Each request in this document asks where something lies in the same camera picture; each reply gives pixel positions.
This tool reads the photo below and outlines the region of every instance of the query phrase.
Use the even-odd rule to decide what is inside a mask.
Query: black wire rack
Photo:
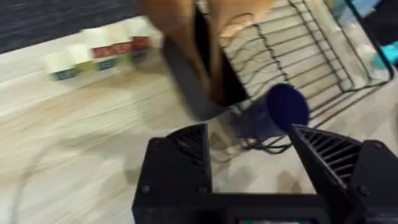
[[[304,0],[276,0],[266,19],[237,31],[232,37],[221,40],[227,56],[236,70],[249,99],[233,107],[239,117],[256,99],[276,83],[289,83],[307,99],[310,107],[311,128],[319,128],[333,117],[374,93],[393,79],[394,71],[381,52],[381,48],[350,0],[348,9],[357,24],[355,37],[349,26],[342,26],[325,7],[332,24],[322,24]],[[225,27],[238,26],[240,21],[252,18],[242,14],[230,20]],[[386,69],[384,76],[375,78],[375,69],[369,59],[358,52],[357,40],[378,54]],[[245,149],[260,149],[270,154],[280,154],[291,143],[286,136],[261,139],[259,134],[242,138]]]

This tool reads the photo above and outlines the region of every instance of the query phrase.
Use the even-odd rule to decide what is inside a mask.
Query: blue cup
[[[281,83],[271,87],[240,117],[240,137],[265,140],[283,136],[292,124],[307,125],[310,110],[305,97],[292,85]]]

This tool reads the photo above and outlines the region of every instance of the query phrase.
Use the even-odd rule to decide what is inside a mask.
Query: table surface
[[[81,38],[0,55],[0,223],[134,223],[130,207],[148,140],[197,123],[156,50],[139,70],[53,80],[39,58]],[[398,152],[397,85],[323,129],[380,139]],[[225,140],[218,119],[208,124],[215,191],[314,192],[293,149],[243,152]]]

